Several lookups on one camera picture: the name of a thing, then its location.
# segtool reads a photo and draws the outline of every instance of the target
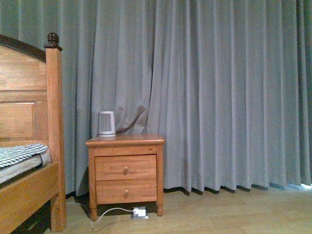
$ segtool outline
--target small appliance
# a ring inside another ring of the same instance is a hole
[[[98,136],[114,137],[115,131],[115,115],[113,111],[101,111],[98,114]]]

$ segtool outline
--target headboard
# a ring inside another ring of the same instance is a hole
[[[0,43],[0,147],[41,142],[63,148],[61,48],[47,50],[46,61],[43,50],[24,42],[0,35]]]

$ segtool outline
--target wooden bed frame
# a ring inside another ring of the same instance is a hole
[[[0,189],[0,233],[9,234],[51,202],[51,231],[66,227],[61,51],[0,35],[0,147],[43,143],[51,163]]]

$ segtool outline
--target wooden floor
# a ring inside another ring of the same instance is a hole
[[[158,217],[154,203],[146,203],[149,218],[131,220],[127,212],[111,211],[95,224],[99,234],[312,234],[312,190],[289,186],[268,191],[252,188],[235,194],[220,190],[203,195],[181,191],[165,193],[164,216]],[[83,202],[88,197],[69,198]],[[112,207],[130,209],[133,204],[99,206],[99,214]],[[43,207],[14,233],[50,234]],[[68,204],[68,224],[63,234],[92,234],[86,209]]]

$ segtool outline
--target power strip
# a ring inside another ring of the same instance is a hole
[[[133,207],[133,214],[131,215],[131,219],[147,219],[148,215],[146,213],[146,207]]]

